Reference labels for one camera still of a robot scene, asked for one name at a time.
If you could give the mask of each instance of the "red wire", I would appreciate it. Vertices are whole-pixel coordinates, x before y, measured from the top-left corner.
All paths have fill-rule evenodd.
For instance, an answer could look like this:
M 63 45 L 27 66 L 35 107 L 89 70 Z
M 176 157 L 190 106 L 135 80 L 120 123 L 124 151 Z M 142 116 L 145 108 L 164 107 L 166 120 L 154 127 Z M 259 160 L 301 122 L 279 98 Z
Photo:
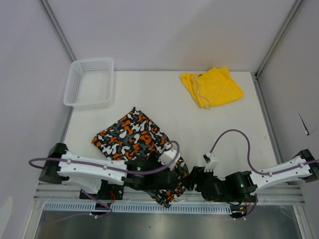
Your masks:
M 250 204 L 251 204 L 251 201 L 250 201 L 250 199 L 248 198 L 248 202 L 249 202 L 249 204 L 246 206 L 246 207 L 249 207 L 250 206 Z
M 114 201 L 116 199 L 114 193 L 112 191 L 109 191 L 109 194 L 111 194 L 111 196 L 112 196 L 112 202 L 111 203 L 114 203 Z

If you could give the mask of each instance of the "metal extrusion bar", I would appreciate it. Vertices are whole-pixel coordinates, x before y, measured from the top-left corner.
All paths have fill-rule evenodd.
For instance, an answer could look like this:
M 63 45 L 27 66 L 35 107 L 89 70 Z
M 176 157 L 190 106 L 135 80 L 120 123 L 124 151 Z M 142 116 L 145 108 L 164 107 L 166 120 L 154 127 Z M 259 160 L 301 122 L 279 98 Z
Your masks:
M 303 239 L 314 239 L 304 206 L 294 206 L 297 222 Z
M 45 202 L 42 201 L 36 201 L 34 203 L 33 211 L 26 224 L 26 230 L 23 236 L 24 239 L 34 239 L 44 206 Z
M 91 202 L 79 199 L 80 189 L 76 186 L 65 184 L 54 185 L 40 183 L 35 192 L 34 200 L 50 200 L 60 202 Z M 258 193 L 259 205 L 304 205 L 301 189 L 297 185 L 276 185 Z M 179 205 L 227 205 L 226 203 L 213 203 L 203 199 L 200 193 L 186 191 L 176 199 Z M 157 205 L 156 202 L 145 192 L 124 188 L 121 203 L 143 203 L 145 205 Z
M 284 159 L 282 157 L 282 154 L 281 154 L 281 151 L 279 148 L 279 144 L 278 144 L 278 141 L 277 141 L 277 138 L 275 135 L 275 131 L 274 131 L 272 122 L 270 120 L 270 116 L 269 116 L 269 112 L 268 112 L 268 109 L 266 106 L 265 98 L 263 96 L 263 92 L 261 91 L 259 81 L 256 79 L 256 77 L 254 75 L 252 75 L 252 77 L 253 77 L 256 93 L 257 93 L 257 98 L 259 100 L 260 108 L 261 108 L 261 111 L 263 113 L 264 120 L 266 123 L 268 135 L 270 138 L 270 143 L 271 143 L 273 150 L 274 150 L 276 161 L 277 161 L 277 163 L 283 163 Z
M 290 12 L 288 13 L 287 18 L 285 19 L 283 25 L 281 26 L 275 40 L 271 44 L 271 47 L 269 48 L 265 58 L 263 59 L 262 63 L 260 64 L 256 77 L 259 78 L 260 74 L 263 72 L 265 67 L 267 66 L 268 62 L 270 61 L 271 57 L 275 53 L 276 49 L 280 45 L 281 41 L 283 40 L 284 36 L 286 35 L 289 27 L 293 23 L 294 19 L 296 18 L 298 11 L 301 9 L 303 3 L 305 0 L 296 0 L 293 7 L 291 8 Z
M 51 26 L 52 26 L 57 38 L 61 42 L 62 47 L 64 48 L 67 56 L 69 57 L 69 59 L 71 61 L 75 61 L 76 58 L 73 54 L 73 51 L 72 51 L 68 41 L 66 40 L 66 38 L 62 32 L 62 29 L 61 29 L 59 23 L 57 22 L 49 3 L 47 2 L 47 0 L 39 0 L 39 3 L 41 5 L 45 15 L 48 17 L 49 22 L 51 23 Z
M 65 38 L 64 36 L 64 33 L 57 21 L 57 19 L 55 18 L 55 15 L 48 3 L 47 0 L 38 0 L 45 15 L 47 16 L 55 34 L 56 34 L 56 37 L 58 38 L 58 40 L 60 41 L 66 55 L 68 56 L 68 58 L 70 59 L 71 62 L 75 61 L 76 58 L 75 58 L 75 55 L 70 47 L 70 44 L 68 43 L 67 39 Z M 70 120 L 71 120 L 71 116 L 72 116 L 72 112 L 73 112 L 73 107 L 70 108 L 70 112 L 69 112 L 69 115 L 68 115 L 68 119 L 67 119 L 67 123 L 63 129 L 63 133 L 62 133 L 62 136 L 61 136 L 61 139 L 60 139 L 60 142 L 64 142 L 64 139 L 65 139 L 65 136 L 66 136 L 66 132 L 67 132 L 67 129 L 69 127 L 69 124 L 70 124 Z

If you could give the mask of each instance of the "white table surface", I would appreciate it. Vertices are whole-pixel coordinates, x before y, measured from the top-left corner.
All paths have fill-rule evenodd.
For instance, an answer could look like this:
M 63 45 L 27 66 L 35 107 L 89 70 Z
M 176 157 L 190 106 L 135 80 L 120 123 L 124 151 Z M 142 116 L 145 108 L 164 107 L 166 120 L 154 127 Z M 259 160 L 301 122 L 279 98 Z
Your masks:
M 65 138 L 69 150 L 86 157 L 105 158 L 91 140 L 127 114 L 134 106 L 150 117 L 170 140 L 176 140 L 189 171 L 204 166 L 202 157 L 217 137 L 235 128 L 251 141 L 251 161 L 257 169 L 276 165 L 255 87 L 249 72 L 232 72 L 245 95 L 242 99 L 209 109 L 200 108 L 182 84 L 182 72 L 115 72 L 115 99 L 105 109 L 74 110 Z M 225 177 L 249 170 L 247 143 L 236 132 L 226 134 L 214 154 L 215 175 Z

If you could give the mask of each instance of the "white wall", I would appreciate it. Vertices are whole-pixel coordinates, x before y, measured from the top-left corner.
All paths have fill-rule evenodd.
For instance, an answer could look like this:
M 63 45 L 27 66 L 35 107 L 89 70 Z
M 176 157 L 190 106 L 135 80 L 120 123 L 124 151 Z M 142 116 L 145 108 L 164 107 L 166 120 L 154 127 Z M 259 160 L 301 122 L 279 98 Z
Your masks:
M 117 70 L 255 72 L 294 0 L 49 0 L 77 58 Z
M 36 0 L 0 2 L 0 208 L 13 196 L 4 239 L 20 238 L 40 170 L 61 137 L 62 95 L 70 62 Z
M 318 13 L 319 1 L 305 1 L 260 80 L 286 160 L 305 148 L 319 159 Z M 319 238 L 319 182 L 304 184 L 302 190 L 315 238 Z

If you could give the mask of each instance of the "clothing item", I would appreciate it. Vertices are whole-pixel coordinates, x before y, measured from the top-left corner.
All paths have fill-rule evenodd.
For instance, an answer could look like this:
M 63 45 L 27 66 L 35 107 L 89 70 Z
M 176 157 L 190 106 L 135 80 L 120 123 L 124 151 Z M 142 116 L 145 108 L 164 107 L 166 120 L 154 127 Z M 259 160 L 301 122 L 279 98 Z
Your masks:
M 200 107 L 220 106 L 244 96 L 227 67 L 200 74 L 183 73 L 180 78 Z
M 168 136 L 143 112 L 135 107 L 118 122 L 99 132 L 92 143 L 108 160 L 134 160 L 137 156 L 147 160 L 151 152 L 163 153 Z M 174 167 L 178 176 L 175 190 L 150 190 L 147 193 L 159 204 L 170 207 L 172 201 L 186 188 L 181 179 L 188 176 L 188 168 L 180 158 Z

